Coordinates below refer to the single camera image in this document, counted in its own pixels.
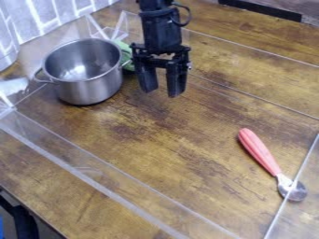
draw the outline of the wooden table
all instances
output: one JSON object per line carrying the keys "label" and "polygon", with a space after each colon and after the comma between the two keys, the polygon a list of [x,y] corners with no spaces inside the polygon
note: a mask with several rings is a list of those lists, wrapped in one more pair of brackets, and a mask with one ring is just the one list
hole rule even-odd
{"label": "wooden table", "polygon": [[[319,30],[206,0],[182,3],[194,10],[191,30],[248,48],[194,35],[196,67],[180,97],[167,98],[163,77],[159,90],[144,94],[127,76],[120,92],[99,105],[65,105],[45,86],[17,110],[227,230],[260,238],[282,199],[236,133],[252,128],[295,176],[319,130]],[[99,23],[113,21],[121,9],[139,12],[134,1],[120,1],[95,14]],[[23,48],[39,49],[47,37]],[[1,77],[29,76],[39,65],[39,58],[32,60],[24,64],[20,57]],[[170,237],[8,134],[0,135],[1,187],[67,238]]]}

